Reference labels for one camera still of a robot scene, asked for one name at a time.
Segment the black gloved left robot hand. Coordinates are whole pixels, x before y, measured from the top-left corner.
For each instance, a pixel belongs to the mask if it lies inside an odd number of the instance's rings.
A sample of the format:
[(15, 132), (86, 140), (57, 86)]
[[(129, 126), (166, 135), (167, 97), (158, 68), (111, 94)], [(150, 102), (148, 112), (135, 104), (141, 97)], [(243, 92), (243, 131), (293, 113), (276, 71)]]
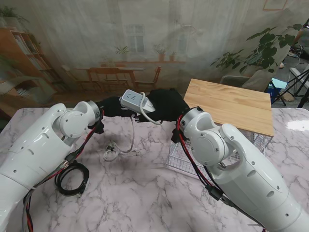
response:
[(137, 113), (129, 109), (125, 109), (120, 104), (120, 97), (113, 96), (96, 102), (100, 110), (104, 111), (104, 115), (108, 117), (133, 117), (136, 122), (147, 122), (144, 116), (137, 116)]

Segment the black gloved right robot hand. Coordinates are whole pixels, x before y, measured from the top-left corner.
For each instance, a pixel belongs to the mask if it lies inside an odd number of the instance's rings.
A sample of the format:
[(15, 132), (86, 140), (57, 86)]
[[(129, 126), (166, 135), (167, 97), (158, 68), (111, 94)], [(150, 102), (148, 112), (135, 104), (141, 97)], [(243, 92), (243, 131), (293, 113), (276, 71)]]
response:
[(147, 116), (154, 121), (176, 121), (190, 110), (179, 92), (173, 88), (151, 90), (147, 98), (155, 108), (155, 111)]

